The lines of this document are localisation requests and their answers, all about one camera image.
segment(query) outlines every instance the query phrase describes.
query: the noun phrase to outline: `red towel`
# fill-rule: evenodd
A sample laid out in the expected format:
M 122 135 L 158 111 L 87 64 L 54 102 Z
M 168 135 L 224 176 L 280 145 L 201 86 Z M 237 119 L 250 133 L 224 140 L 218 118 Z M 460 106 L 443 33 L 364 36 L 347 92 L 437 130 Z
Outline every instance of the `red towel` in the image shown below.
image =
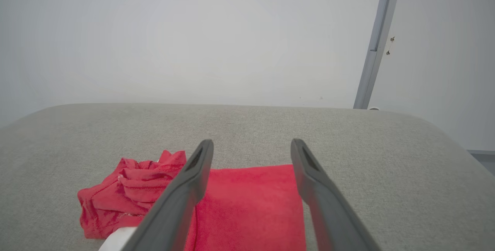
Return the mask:
M 118 228 L 138 226 L 185 163 L 184 151 L 165 150 L 158 162 L 122 158 L 101 184 L 77 194 L 85 236 L 106 238 Z M 210 170 L 185 250 L 305 249 L 292 165 Z

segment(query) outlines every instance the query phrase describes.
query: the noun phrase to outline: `gray felt surface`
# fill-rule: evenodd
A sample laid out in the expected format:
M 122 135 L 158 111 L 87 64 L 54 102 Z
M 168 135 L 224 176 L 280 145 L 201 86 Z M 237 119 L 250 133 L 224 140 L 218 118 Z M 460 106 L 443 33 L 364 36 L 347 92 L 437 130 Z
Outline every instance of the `gray felt surface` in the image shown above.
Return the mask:
M 290 164 L 290 140 L 302 138 L 382 250 L 495 246 L 495 177 L 423 120 L 351 109 L 73 104 L 0 130 L 1 249 L 97 250 L 102 241 L 79 226 L 77 191 L 123 156 L 189 156 L 205 138 L 215 144 L 214 168 Z

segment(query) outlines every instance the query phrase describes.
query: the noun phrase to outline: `crumpled red cloth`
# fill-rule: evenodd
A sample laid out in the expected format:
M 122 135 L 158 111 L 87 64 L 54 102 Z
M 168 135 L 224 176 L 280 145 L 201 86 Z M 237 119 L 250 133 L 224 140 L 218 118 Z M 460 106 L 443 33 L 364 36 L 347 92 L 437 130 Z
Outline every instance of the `crumpled red cloth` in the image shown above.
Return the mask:
M 184 151 L 165 150 L 158 162 L 122 158 L 101 184 L 77 194 L 85 236 L 104 239 L 138 226 L 185 163 Z M 306 250 L 292 165 L 210 170 L 184 249 Z

